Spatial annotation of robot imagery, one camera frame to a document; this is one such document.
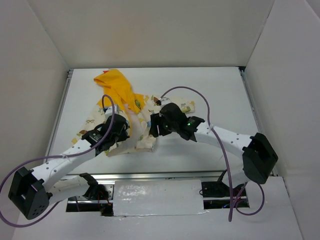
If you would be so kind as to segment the yellow hooded printed kids jacket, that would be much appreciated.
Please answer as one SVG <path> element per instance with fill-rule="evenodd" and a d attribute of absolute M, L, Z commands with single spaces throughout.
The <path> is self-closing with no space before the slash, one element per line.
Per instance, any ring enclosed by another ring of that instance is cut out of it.
<path fill-rule="evenodd" d="M 151 114 L 158 113 L 161 109 L 156 104 L 160 95 L 143 95 L 134 93 L 130 82 L 118 70 L 111 69 L 103 71 L 96 76 L 94 82 L 103 88 L 103 93 L 109 95 L 114 104 L 118 106 L 118 113 L 126 119 L 128 124 L 127 133 L 130 138 L 126 142 L 117 142 L 106 150 L 105 155 L 116 156 L 137 152 L 153 152 L 157 140 L 149 135 L 151 127 Z M 185 114 L 195 112 L 195 102 L 181 97 L 171 97 L 170 100 L 177 104 Z M 80 131 L 71 140 L 72 145 L 76 144 L 87 131 L 92 130 L 99 124 L 106 121 L 103 113 L 102 99 L 91 110 L 89 116 L 80 128 Z"/>

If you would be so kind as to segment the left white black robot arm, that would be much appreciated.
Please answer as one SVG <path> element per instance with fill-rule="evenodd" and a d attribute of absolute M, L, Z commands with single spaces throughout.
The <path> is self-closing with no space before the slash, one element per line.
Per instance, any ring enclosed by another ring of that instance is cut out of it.
<path fill-rule="evenodd" d="M 128 124 L 123 116 L 110 115 L 105 123 L 86 132 L 58 157 L 31 170 L 21 167 L 14 173 L 9 199 L 27 220 L 33 220 L 49 205 L 71 197 L 82 196 L 88 200 L 106 198 L 108 193 L 105 187 L 89 173 L 81 173 L 73 178 L 66 176 L 115 143 L 129 138 L 127 128 Z"/>

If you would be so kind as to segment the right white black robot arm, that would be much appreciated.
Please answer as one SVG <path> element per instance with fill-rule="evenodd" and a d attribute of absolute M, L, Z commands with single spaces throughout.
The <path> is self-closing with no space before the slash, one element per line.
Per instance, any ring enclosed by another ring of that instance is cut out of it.
<path fill-rule="evenodd" d="M 235 187 L 249 181 L 265 184 L 278 161 L 276 152 L 262 133 L 250 136 L 209 125 L 200 117 L 187 117 L 173 102 L 165 104 L 158 113 L 152 114 L 150 121 L 149 133 L 155 138 L 177 133 L 186 141 L 221 148 L 242 161 L 240 168 L 228 170 L 218 182 L 218 192 L 223 196 L 230 195 Z"/>

